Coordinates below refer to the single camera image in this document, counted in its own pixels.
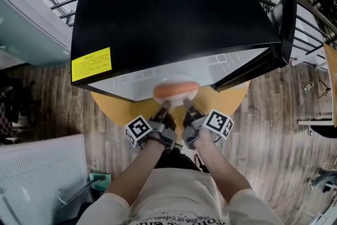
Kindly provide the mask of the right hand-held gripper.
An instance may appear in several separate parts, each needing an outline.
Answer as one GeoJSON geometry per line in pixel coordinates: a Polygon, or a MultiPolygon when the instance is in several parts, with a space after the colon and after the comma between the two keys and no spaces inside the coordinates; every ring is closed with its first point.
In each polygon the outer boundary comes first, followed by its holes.
{"type": "Polygon", "coordinates": [[[189,99],[184,99],[183,105],[188,112],[183,120],[182,139],[188,149],[195,150],[194,143],[202,128],[217,134],[219,138],[227,139],[234,126],[230,116],[215,109],[212,109],[208,115],[204,115],[195,108],[194,103],[189,99]]]}

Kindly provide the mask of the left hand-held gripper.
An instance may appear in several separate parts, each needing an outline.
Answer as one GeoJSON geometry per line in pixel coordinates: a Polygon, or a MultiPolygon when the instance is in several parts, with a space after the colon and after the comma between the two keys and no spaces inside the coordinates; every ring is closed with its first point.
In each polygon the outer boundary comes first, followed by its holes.
{"type": "Polygon", "coordinates": [[[157,113],[149,120],[139,115],[124,127],[124,135],[132,147],[141,146],[147,139],[153,138],[163,144],[167,152],[176,145],[176,124],[169,114],[170,101],[164,101],[157,113]]]}

